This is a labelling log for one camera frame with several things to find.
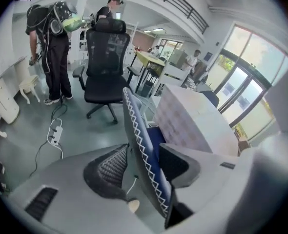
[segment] white shirt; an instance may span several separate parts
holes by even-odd
[[[189,57],[186,57],[185,59],[186,59],[187,63],[188,63],[189,65],[191,65],[191,66],[187,65],[186,63],[183,63],[181,69],[182,69],[183,71],[188,71],[188,73],[191,71],[191,69],[193,69],[193,73],[194,73],[194,67],[195,67],[195,65],[196,65],[196,63],[197,63],[197,58],[194,57],[193,55],[191,55],[191,56],[189,56]]]
[[[153,49],[152,49],[152,51],[150,52],[150,54],[151,54],[152,56],[158,57],[158,55],[159,55],[159,49],[153,47]]]

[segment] mesh chair back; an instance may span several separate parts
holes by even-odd
[[[121,76],[123,74],[123,58],[130,42],[130,36],[125,33],[125,29],[119,32],[114,28],[102,28],[97,25],[86,32],[89,55],[86,74],[89,77]]]
[[[124,128],[139,170],[139,180],[143,184],[148,199],[155,209],[167,216],[171,197],[171,186],[159,166],[158,157],[145,123],[141,117],[132,92],[123,88]]]

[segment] white box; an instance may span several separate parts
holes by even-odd
[[[169,144],[219,155],[237,156],[232,129],[201,93],[165,85],[154,119]]]

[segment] cable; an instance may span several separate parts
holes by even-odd
[[[131,189],[132,189],[133,186],[135,185],[136,179],[137,179],[137,178],[134,179],[133,184],[131,185],[130,189],[127,191],[127,193],[126,193],[127,195],[129,194],[129,192],[131,191]]]
[[[62,107],[64,107],[65,110],[64,110],[58,117],[54,118],[54,115],[56,114],[56,112],[58,112],[58,110],[61,109]],[[39,149],[38,149],[38,151],[37,151],[37,154],[36,154],[36,157],[35,157],[36,168],[35,168],[35,170],[29,175],[29,177],[31,177],[31,175],[32,175],[33,173],[35,173],[36,170],[38,169],[37,157],[38,157],[38,154],[40,153],[41,148],[42,148],[46,143],[49,143],[51,146],[59,149],[60,152],[61,152],[61,159],[63,159],[62,145],[58,143],[58,145],[59,145],[60,147],[59,147],[58,145],[57,145],[57,146],[54,146],[54,145],[49,141],[49,138],[50,138],[50,137],[53,138],[53,136],[50,136],[49,134],[50,134],[50,130],[53,130],[54,132],[56,132],[56,130],[52,128],[52,123],[53,123],[55,120],[57,120],[57,119],[60,120],[60,121],[61,121],[61,125],[60,125],[60,126],[62,126],[62,120],[61,120],[59,117],[61,117],[62,115],[64,115],[64,114],[67,112],[67,110],[68,110],[67,105],[65,105],[65,104],[63,104],[63,103],[61,103],[60,105],[58,105],[58,106],[53,110],[53,112],[52,112],[52,114],[51,114],[50,126],[49,126],[48,133],[47,133],[47,136],[46,136],[46,141],[39,147]]]
[[[31,175],[32,175],[33,173],[35,173],[36,170],[38,169],[37,156],[38,156],[38,154],[40,153],[41,148],[42,148],[46,143],[47,143],[47,140],[45,141],[45,143],[43,143],[43,144],[39,147],[39,149],[38,149],[38,151],[37,151],[37,154],[36,154],[36,158],[35,158],[36,168],[35,168],[35,170],[29,175],[29,177],[31,177]]]

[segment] power cable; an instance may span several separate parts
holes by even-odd
[[[58,117],[54,117],[54,115],[55,115],[61,108],[65,108],[65,110],[64,110],[60,115],[58,115]],[[36,168],[35,168],[34,171],[29,175],[29,177],[31,177],[31,175],[32,175],[33,173],[35,173],[36,170],[38,169],[37,157],[38,157],[38,155],[39,155],[39,153],[40,153],[41,148],[42,148],[46,143],[49,143],[51,146],[59,149],[60,152],[61,152],[61,159],[63,159],[62,145],[61,145],[60,143],[58,143],[58,145],[59,145],[60,147],[59,147],[58,145],[57,145],[57,146],[53,145],[53,144],[49,141],[49,138],[50,138],[50,137],[53,138],[53,136],[50,136],[49,134],[50,134],[50,130],[53,130],[54,132],[56,132],[56,130],[52,128],[52,123],[53,123],[55,120],[59,120],[59,121],[61,122],[61,125],[60,125],[60,126],[62,126],[62,120],[60,119],[60,117],[61,117],[62,115],[64,115],[64,114],[67,112],[67,110],[68,110],[67,105],[65,105],[65,104],[63,104],[63,102],[61,102],[61,104],[58,105],[56,108],[54,108],[54,110],[52,111],[51,120],[50,120],[50,126],[49,126],[48,133],[47,133],[47,136],[46,136],[46,141],[39,147],[39,149],[38,149],[38,151],[37,151],[37,154],[36,154],[36,157],[35,157]]]

